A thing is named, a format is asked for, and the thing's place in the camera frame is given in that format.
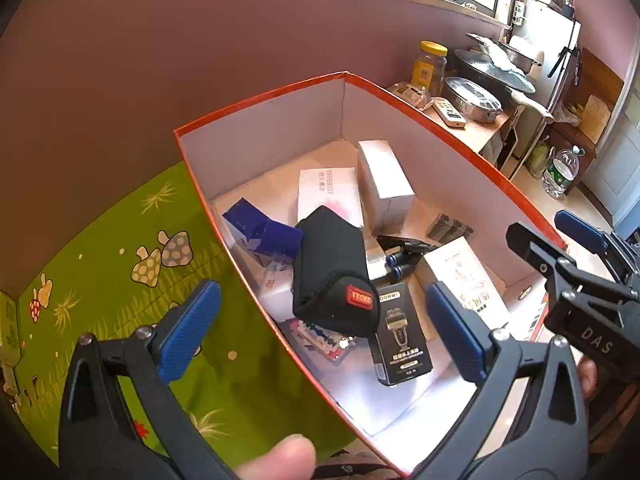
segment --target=refrigerator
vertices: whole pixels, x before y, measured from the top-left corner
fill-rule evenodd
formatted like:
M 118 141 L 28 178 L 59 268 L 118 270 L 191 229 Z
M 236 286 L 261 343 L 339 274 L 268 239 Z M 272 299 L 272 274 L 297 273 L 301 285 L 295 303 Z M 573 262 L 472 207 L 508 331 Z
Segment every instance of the refrigerator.
M 521 26 L 514 25 L 513 34 L 524 38 L 545 53 L 540 78 L 538 81 L 532 81 L 536 92 L 529 97 L 553 112 L 558 103 L 563 83 L 572 76 L 567 70 L 569 56 L 565 56 L 562 65 L 556 70 L 553 77 L 547 76 L 558 61 L 562 48 L 566 46 L 573 48 L 577 44 L 580 23 L 564 17 L 547 4 L 539 1 L 524 0 L 524 3 L 524 20 Z M 516 124 L 518 143 L 513 153 L 517 158 L 522 158 L 527 153 L 536 134 L 541 132 L 544 127 L 545 123 L 539 113 L 530 108 L 523 111 Z

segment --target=yellow label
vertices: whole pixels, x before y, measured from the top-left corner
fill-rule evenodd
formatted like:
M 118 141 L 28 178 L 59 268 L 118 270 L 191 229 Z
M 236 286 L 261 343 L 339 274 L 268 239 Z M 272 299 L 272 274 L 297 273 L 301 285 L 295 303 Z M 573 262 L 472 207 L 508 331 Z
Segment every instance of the yellow label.
M 433 65 L 423 61 L 414 63 L 414 72 L 411 76 L 412 85 L 422 85 L 429 88 L 431 84 L 431 76 L 433 75 Z

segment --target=open cardboard box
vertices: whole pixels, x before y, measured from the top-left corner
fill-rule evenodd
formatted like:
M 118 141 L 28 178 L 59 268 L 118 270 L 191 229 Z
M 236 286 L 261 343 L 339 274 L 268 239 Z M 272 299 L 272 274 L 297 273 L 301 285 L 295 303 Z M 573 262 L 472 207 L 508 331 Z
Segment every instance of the open cardboard box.
M 409 472 L 429 455 L 476 387 L 460 378 L 437 337 L 428 341 L 433 371 L 393 387 L 378 382 L 364 339 L 339 364 L 305 350 L 258 302 L 264 269 L 233 246 L 223 212 L 245 197 L 270 218 L 295 225 L 300 170 L 355 167 L 357 142 L 388 140 L 418 198 L 404 234 L 424 238 L 434 209 L 472 226 L 471 247 L 511 313 L 511 333 L 538 334 L 544 280 L 510 251 L 505 233 L 521 221 L 558 246 L 564 242 L 487 161 L 373 83 L 347 72 L 309 79 L 223 108 L 175 135 L 213 229 L 265 322 L 326 401 L 398 470 Z M 426 330 L 424 303 L 414 302 Z

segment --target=yellow lid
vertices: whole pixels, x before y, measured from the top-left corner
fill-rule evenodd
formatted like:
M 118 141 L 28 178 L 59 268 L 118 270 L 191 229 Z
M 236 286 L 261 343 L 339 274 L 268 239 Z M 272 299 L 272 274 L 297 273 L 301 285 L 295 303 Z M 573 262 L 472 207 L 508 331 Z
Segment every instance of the yellow lid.
M 420 49 L 428 52 L 429 54 L 435 54 L 436 56 L 447 55 L 447 47 L 437 43 L 433 43 L 433 41 L 421 41 Z

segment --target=pot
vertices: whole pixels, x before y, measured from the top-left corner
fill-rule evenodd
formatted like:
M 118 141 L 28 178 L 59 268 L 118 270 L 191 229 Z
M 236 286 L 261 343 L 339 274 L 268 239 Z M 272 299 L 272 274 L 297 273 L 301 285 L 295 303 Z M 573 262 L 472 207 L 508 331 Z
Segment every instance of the pot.
M 465 119 L 476 123 L 492 124 L 498 114 L 502 113 L 500 101 L 469 79 L 446 77 L 442 96 L 448 99 Z
M 543 105 L 526 96 L 536 91 L 529 81 L 499 69 L 482 52 L 456 50 L 455 54 L 458 75 L 478 83 L 493 94 L 501 102 L 503 109 L 523 105 L 533 108 L 547 123 L 554 122 L 553 115 Z
M 505 51 L 509 61 L 511 61 L 516 67 L 522 70 L 525 74 L 531 71 L 533 65 L 542 66 L 542 63 L 535 59 L 531 59 L 529 56 L 525 56 L 521 51 L 513 48 L 511 45 L 500 42 L 498 46 Z

